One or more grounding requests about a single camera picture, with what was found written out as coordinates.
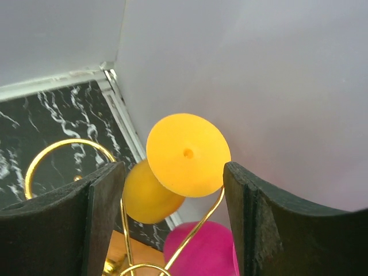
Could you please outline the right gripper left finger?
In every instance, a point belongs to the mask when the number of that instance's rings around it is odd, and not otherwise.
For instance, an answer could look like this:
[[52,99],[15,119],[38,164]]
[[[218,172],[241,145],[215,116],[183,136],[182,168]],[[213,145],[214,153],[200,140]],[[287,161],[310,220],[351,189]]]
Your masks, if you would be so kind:
[[125,167],[1,209],[1,275],[102,275]]

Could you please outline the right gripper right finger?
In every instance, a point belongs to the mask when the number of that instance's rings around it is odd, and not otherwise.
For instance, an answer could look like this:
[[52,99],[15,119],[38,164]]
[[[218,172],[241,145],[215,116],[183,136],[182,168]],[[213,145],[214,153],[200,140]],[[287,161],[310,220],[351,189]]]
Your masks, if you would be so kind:
[[223,178],[241,275],[367,274],[367,210],[310,202],[235,162]]

